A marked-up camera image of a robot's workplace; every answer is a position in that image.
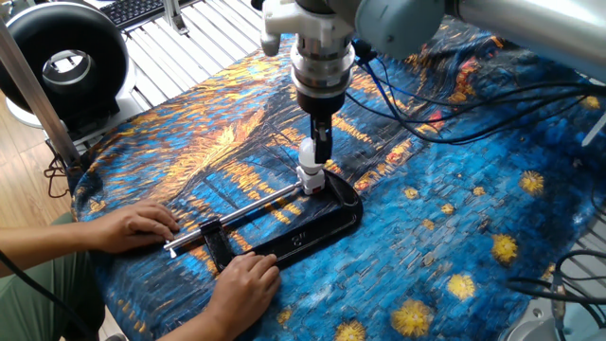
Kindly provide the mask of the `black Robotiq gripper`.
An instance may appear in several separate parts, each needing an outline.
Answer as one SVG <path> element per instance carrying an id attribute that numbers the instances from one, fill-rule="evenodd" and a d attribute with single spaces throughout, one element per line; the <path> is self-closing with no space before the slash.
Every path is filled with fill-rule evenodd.
<path id="1" fill-rule="evenodd" d="M 342 108 L 345 98 L 344 93 L 321 99 L 308 96 L 299 90 L 296 91 L 296 100 L 299 107 L 311 116 L 314 162 L 316 164 L 325 164 L 331 158 L 331 115 Z"/>

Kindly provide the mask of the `person's right hand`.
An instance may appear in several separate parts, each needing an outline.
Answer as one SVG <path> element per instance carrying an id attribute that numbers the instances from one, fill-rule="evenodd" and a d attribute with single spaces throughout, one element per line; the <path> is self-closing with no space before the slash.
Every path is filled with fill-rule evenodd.
<path id="1" fill-rule="evenodd" d="M 235 338 L 266 312 L 280 283 L 276 255 L 237 256 L 220 273 L 205 312 L 226 337 Z"/>

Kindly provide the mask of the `person's left hand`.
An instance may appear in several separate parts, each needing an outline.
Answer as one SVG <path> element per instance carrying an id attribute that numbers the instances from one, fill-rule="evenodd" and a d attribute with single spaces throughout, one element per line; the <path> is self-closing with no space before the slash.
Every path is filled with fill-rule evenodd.
<path id="1" fill-rule="evenodd" d="M 178 218 L 168 208 L 144 200 L 85 223 L 83 244 L 87 250 L 117 254 L 173 241 L 179 230 Z"/>

